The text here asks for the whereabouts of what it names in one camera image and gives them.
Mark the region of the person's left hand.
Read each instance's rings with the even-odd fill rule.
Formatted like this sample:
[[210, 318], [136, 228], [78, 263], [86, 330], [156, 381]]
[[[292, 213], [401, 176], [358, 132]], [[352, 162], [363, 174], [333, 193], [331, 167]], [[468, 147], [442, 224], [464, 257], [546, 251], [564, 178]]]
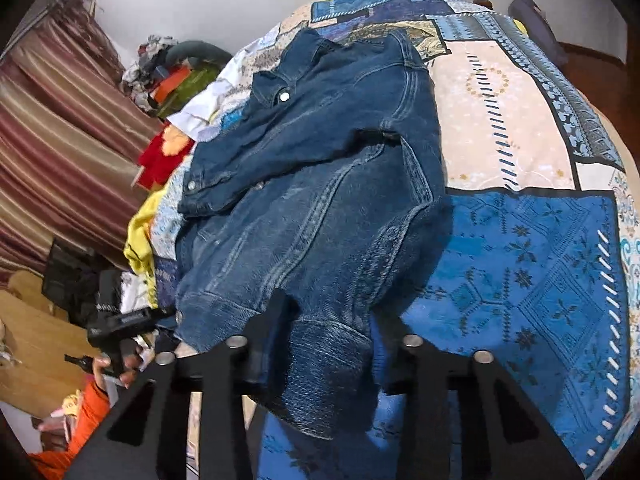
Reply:
[[114, 353], [116, 363], [107, 353], [95, 356], [92, 361], [91, 387], [106, 392], [107, 378], [116, 378], [125, 388], [129, 388], [138, 375], [149, 365], [154, 352], [134, 340], [125, 340]]

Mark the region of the orange sleeve forearm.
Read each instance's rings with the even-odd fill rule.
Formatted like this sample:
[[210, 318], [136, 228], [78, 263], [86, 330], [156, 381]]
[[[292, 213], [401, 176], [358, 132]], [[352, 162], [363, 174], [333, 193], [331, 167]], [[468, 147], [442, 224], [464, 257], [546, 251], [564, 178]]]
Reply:
[[30, 460], [40, 474], [47, 480], [61, 480], [110, 409], [106, 391], [94, 380], [89, 382], [82, 394], [75, 432], [68, 442], [67, 450], [29, 454]]

